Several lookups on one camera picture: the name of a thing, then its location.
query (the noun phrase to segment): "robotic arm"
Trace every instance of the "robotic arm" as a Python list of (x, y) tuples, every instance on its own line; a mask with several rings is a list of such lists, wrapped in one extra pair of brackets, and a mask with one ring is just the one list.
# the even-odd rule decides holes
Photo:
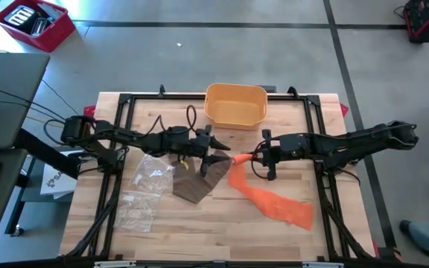
[(120, 156), (116, 150), (105, 148), (99, 141), (110, 140), (127, 146), (137, 147), (151, 156), (160, 157), (167, 153), (177, 154), (180, 158), (197, 157), (201, 158), (202, 164), (200, 173), (206, 175), (206, 171), (211, 164), (229, 160), (228, 157), (209, 155), (209, 148), (230, 150), (226, 145), (221, 144), (214, 136), (211, 136), (212, 126), (193, 130), (196, 137), (190, 138), (190, 131), (187, 127), (169, 127), (160, 133), (138, 133), (132, 130), (116, 127), (108, 121), (96, 121), (87, 116), (72, 116), (66, 119), (61, 141), (69, 146), (82, 147), (98, 157), (99, 167), (108, 167), (112, 173), (121, 168)]
[[(313, 159), (331, 171), (385, 149), (411, 150), (418, 142), (415, 128), (414, 124), (393, 121), (338, 136), (297, 133), (271, 137), (270, 130), (263, 130), (264, 141), (253, 154), (262, 154), (255, 161), (269, 168), (269, 180), (276, 178), (276, 164), (281, 161)], [(279, 146), (271, 146), (271, 141), (279, 141)]]

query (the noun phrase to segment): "shoe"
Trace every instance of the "shoe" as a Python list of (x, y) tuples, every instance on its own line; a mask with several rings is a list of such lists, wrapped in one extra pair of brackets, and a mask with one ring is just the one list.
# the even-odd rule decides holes
[(418, 249), (425, 255), (427, 255), (429, 257), (429, 250), (423, 249), (422, 247), (420, 247), (417, 243), (415, 243), (415, 240), (413, 239), (413, 237), (411, 236), (410, 233), (410, 221), (409, 220), (402, 220), (400, 222), (400, 231), (409, 237), (410, 240), (412, 240), (412, 242), (418, 247)]

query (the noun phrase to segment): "concrete floor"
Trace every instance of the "concrete floor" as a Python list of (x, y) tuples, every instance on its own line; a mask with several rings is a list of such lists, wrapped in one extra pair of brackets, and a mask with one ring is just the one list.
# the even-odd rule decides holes
[[(0, 1), (0, 10), (8, 2)], [(337, 24), (401, 25), (393, 9), (405, 0), (53, 2), (68, 8), (73, 19), (83, 21), (322, 25), (328, 24), (324, 4), (330, 3)], [(226, 82), (272, 85), (278, 92), (292, 85), (303, 93), (337, 93), (347, 106), (355, 106), (349, 103), (353, 93), (365, 127), (394, 119), (418, 124), (420, 142), (413, 151), (384, 151), (373, 159), (404, 260), (429, 264), (396, 228), (402, 219), (429, 223), (429, 43), (410, 44), (403, 30), (338, 30), (338, 35), (353, 87), (350, 97), (328, 25), (321, 29), (78, 26), (51, 53), (44, 79), (78, 111), (95, 104), (101, 91), (155, 92), (163, 83), (169, 92), (202, 92), (211, 83)], [(1, 28), (0, 50), (41, 53), (13, 40)], [(72, 114), (63, 103), (53, 100), (53, 93), (42, 84), (35, 101), (64, 116)], [(360, 119), (355, 116), (350, 112), (346, 117), (349, 131), (355, 130), (354, 119), (357, 123)], [(50, 143), (40, 123), (27, 120), (24, 128)], [(363, 163), (358, 173), (372, 236), (382, 246)], [(27, 206), (21, 224), (28, 235), (9, 238), (0, 230), (0, 248), (11, 252), (0, 251), (0, 261), (54, 257), (68, 210), (64, 205)]]

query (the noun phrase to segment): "yellow bowl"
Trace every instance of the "yellow bowl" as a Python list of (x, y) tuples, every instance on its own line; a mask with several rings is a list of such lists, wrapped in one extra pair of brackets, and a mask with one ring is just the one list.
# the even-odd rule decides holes
[(266, 118), (267, 93), (260, 86), (214, 83), (206, 90), (205, 113), (214, 127), (255, 130)]

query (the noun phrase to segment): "red basket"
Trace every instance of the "red basket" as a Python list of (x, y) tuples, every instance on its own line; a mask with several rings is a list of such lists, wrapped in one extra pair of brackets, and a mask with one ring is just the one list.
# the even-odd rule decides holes
[[(5, 23), (5, 16), (11, 13), (19, 5), (24, 5), (34, 9), (35, 11), (44, 13), (44, 11), (37, 5), (38, 3), (48, 4), (55, 9), (64, 12), (62, 16), (57, 18), (55, 22), (47, 27), (39, 36), (31, 36), (30, 34), (17, 30)], [(0, 25), (14, 39), (23, 41), (28, 45), (32, 45), (33, 47), (46, 52), (54, 51), (54, 49), (56, 49), (56, 47), (75, 30), (74, 23), (72, 23), (71, 18), (69, 18), (67, 9), (42, 0), (15, 0), (0, 12)]]

